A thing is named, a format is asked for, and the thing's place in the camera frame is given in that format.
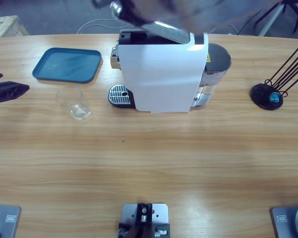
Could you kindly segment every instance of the white wire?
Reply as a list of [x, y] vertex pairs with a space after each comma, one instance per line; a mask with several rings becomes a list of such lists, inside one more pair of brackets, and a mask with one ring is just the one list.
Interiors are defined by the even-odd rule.
[[90, 26], [102, 26], [102, 27], [106, 27], [106, 28], [109, 28], [109, 29], [123, 29], [123, 28], [128, 27], [129, 25], [123, 26], [123, 27], [110, 27], [110, 26], [105, 26], [105, 25], [101, 25], [101, 24], [93, 24], [93, 25], [88, 25], [88, 26], [83, 27], [81, 29], [80, 33], [83, 34], [83, 30], [86, 29], [87, 27], [90, 27]]
[[231, 28], [233, 28], [233, 29], [237, 32], [237, 34], [239, 33], [239, 31], [236, 29], [235, 26], [233, 26], [232, 24], [229, 24], [229, 26], [230, 26]]
[[93, 24], [93, 25], [88, 25], [92, 22], [95, 22], [95, 21], [117, 21], [116, 19], [95, 19], [95, 20], [92, 20], [92, 21], [89, 21], [87, 23], [85, 23], [84, 25], [82, 25], [80, 27], [80, 29], [77, 31], [76, 34], [82, 34], [83, 30], [86, 29], [87, 27], [90, 27], [90, 26], [101, 26], [101, 27], [106, 27], [106, 28], [109, 28], [109, 29], [123, 29], [123, 28], [126, 28], [128, 27], [129, 25], [127, 26], [123, 26], [123, 27], [110, 27], [110, 26], [105, 26], [105, 25], [102, 25], [102, 24]]

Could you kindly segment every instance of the wooden pallet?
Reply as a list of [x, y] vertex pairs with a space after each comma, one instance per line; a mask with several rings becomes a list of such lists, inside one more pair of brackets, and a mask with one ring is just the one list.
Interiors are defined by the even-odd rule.
[[0, 38], [10, 36], [28, 36], [29, 33], [19, 23], [18, 16], [0, 17]]

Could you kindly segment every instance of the cable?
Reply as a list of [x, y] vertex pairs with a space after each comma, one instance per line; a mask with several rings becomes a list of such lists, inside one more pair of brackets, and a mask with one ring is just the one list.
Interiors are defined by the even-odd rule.
[[253, 15], [246, 23], [245, 23], [245, 25], [242, 27], [242, 29], [238, 32], [238, 34], [237, 35], [239, 35], [241, 32], [242, 32], [242, 30], [244, 30], [244, 28], [245, 28], [245, 26], [254, 18], [254, 17], [256, 17], [261, 11], [263, 10], [263, 8], [262, 9], [260, 9], [259, 10], [259, 12], [258, 13], [256, 13], [255, 15]]
[[116, 19], [95, 19], [95, 20], [92, 20], [92, 21], [89, 21], [87, 23], [85, 23], [84, 25], [82, 25], [80, 27], [80, 29], [77, 31], [76, 34], [82, 34], [83, 30], [86, 29], [87, 27], [90, 27], [90, 26], [101, 26], [101, 27], [106, 27], [106, 28], [109, 28], [109, 29], [123, 29], [123, 28], [126, 28], [128, 27], [129, 25], [126, 25], [126, 26], [122, 26], [122, 27], [110, 27], [110, 26], [105, 26], [105, 25], [102, 25], [102, 24], [93, 24], [93, 25], [88, 25], [92, 22], [95, 22], [95, 21], [118, 21]]
[[236, 31], [236, 33], [238, 34], [238, 30], [237, 30], [237, 28], [236, 28], [235, 26], [233, 26], [232, 24], [229, 24], [229, 26], [230, 26], [231, 28], [233, 28], [233, 29]]

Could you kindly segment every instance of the capsule stand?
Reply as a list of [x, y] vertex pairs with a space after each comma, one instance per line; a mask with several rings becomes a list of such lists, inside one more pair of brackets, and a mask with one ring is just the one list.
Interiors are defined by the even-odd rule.
[[250, 97], [257, 106], [271, 111], [280, 108], [284, 103], [280, 92], [272, 86], [262, 83], [255, 85], [250, 90]]
[[[266, 110], [276, 110], [284, 103], [284, 98], [288, 96], [288, 91], [298, 83], [298, 48], [288, 58], [288, 60], [279, 68], [271, 79], [265, 83], [257, 84], [250, 90], [250, 97], [259, 107]], [[274, 80], [284, 67], [286, 70], [281, 73], [277, 80]]]

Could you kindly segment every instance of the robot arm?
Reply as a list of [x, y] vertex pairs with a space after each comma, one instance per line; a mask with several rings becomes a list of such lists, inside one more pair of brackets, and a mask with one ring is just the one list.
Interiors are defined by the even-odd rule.
[[[258, 9], [279, 1], [281, 0], [259, 0], [256, 3], [253, 0], [121, 0], [140, 19], [164, 22], [177, 16], [181, 19], [181, 27], [194, 33], [211, 31], [229, 21], [232, 23], [239, 17], [253, 15]], [[110, 2], [94, 0], [98, 7]]]

